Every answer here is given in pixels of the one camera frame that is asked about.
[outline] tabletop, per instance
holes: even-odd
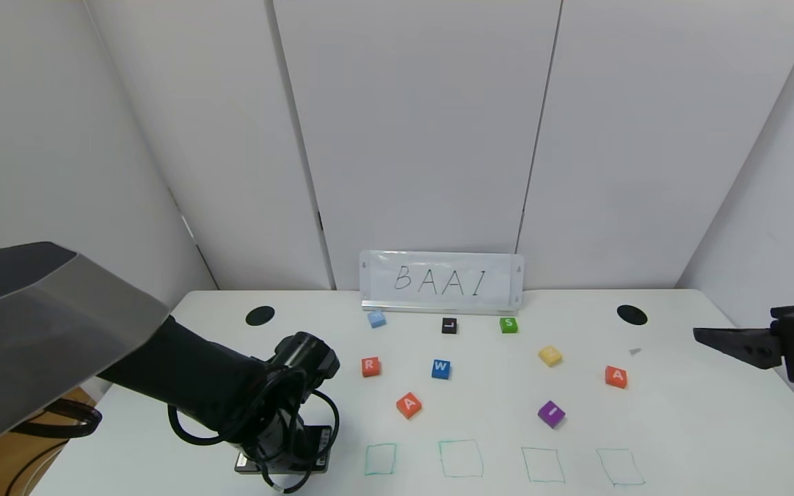
[[[648,323],[621,320],[622,304]],[[250,327],[259,305],[274,318]],[[337,352],[340,371],[320,389],[340,409],[340,434],[328,472],[300,493],[794,494],[794,395],[774,371],[694,342],[692,327],[731,326],[696,290],[527,291],[517,333],[498,317],[430,313],[385,313],[372,329],[353,291],[199,291],[173,314],[257,358],[298,331]],[[441,333],[442,317],[458,319],[455,335]],[[543,363],[545,346],[561,363]],[[370,357],[382,373],[364,378]],[[431,377],[435,359],[451,362],[448,380]],[[627,371],[626,389],[605,384],[609,365]],[[423,405],[410,420],[395,406],[407,392]],[[546,402],[565,412],[555,428],[538,417]],[[98,409],[97,432],[66,446],[36,494],[273,493],[234,473],[231,446],[177,439],[160,402],[113,386]],[[332,423],[314,397],[300,414]]]

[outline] red letter a block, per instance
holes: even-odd
[[[627,371],[618,367],[605,367],[605,382],[614,387],[627,387]]]
[[[422,409],[422,402],[418,401],[413,393],[406,393],[406,396],[397,401],[397,409],[403,414],[403,417],[410,418]]]

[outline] black block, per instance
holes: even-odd
[[[443,318],[443,333],[445,335],[454,335],[455,333],[458,333],[458,321],[456,318]]]

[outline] label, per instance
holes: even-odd
[[[324,429],[320,432],[320,442],[318,443],[318,452],[323,451],[324,448],[327,448],[327,444],[330,442],[330,430]],[[318,461],[315,462],[319,468],[324,468],[327,465],[327,455],[324,454],[321,458],[318,458]]]
[[[522,302],[523,258],[445,251],[364,251],[361,299],[366,307],[513,311]]]

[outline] white panel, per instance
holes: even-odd
[[[167,304],[214,285],[80,0],[0,0],[0,247],[53,241]]]
[[[771,307],[794,304],[794,68],[680,285],[738,327],[766,327]]]
[[[793,62],[794,0],[565,2],[526,287],[672,287]]]
[[[558,0],[277,0],[336,286],[367,249],[513,252]]]
[[[88,4],[220,286],[330,289],[271,0]]]

